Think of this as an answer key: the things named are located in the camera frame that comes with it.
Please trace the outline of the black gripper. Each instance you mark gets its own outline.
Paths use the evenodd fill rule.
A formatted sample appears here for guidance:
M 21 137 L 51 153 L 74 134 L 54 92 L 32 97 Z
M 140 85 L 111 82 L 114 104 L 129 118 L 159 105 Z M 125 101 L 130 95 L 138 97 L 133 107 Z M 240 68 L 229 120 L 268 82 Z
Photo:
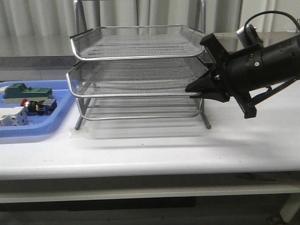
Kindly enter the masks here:
M 244 47 L 234 53 L 228 53 L 214 34 L 204 37 L 201 42 L 212 57 L 215 68 L 210 68 L 202 76 L 188 84 L 185 92 L 190 98 L 210 99 L 228 102 L 234 97 L 244 113 L 244 118 L 254 118 L 257 114 L 255 106 L 250 106 L 250 91 L 260 89 L 264 85 L 262 60 L 259 56 L 263 49 L 261 41 Z

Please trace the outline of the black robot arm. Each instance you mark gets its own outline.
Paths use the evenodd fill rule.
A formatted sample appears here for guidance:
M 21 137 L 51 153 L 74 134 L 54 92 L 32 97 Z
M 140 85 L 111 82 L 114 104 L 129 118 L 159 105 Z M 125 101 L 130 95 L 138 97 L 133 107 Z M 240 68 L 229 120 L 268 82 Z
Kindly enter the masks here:
M 229 53 L 211 33 L 201 42 L 214 65 L 187 85 L 197 98 L 228 102 L 233 97 L 246 119 L 257 114 L 256 105 L 300 78 L 300 37 L 263 47 L 256 43 Z

